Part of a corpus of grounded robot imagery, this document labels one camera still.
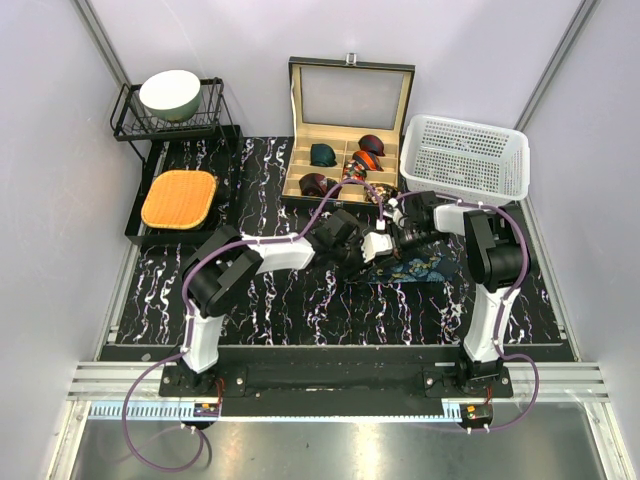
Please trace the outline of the blue patterned necktie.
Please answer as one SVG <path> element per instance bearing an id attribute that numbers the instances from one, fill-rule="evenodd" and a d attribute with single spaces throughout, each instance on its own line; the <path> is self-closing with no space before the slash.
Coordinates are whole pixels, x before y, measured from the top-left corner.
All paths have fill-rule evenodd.
<path id="1" fill-rule="evenodd" d="M 407 259 L 390 257 L 375 261 L 363 274 L 368 284 L 444 283 L 462 270 L 461 264 L 448 257 L 421 254 Z"/>

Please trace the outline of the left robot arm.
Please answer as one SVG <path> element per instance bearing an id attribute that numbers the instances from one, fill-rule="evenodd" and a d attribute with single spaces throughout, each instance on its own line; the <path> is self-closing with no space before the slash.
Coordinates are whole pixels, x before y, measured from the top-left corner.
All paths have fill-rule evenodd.
<path id="1" fill-rule="evenodd" d="M 332 263 L 359 268 L 361 241 L 360 223 L 344 210 L 313 223 L 303 234 L 252 237 L 228 225 L 217 230 L 181 270 L 187 317 L 178 361 L 181 384 L 196 396 L 214 388 L 223 321 L 255 276 Z"/>

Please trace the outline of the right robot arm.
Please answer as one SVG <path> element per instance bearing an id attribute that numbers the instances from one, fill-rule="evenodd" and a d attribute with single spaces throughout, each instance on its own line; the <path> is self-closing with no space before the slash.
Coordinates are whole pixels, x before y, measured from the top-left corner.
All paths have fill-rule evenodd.
<path id="1" fill-rule="evenodd" d="M 521 211 L 515 205 L 446 203 L 433 192 L 411 192 L 390 204 L 393 222 L 404 235 L 420 234 L 427 242 L 448 234 L 464 238 L 475 299 L 453 384 L 470 397 L 491 391 L 510 359 L 504 334 L 513 303 L 525 278 L 538 268 Z"/>

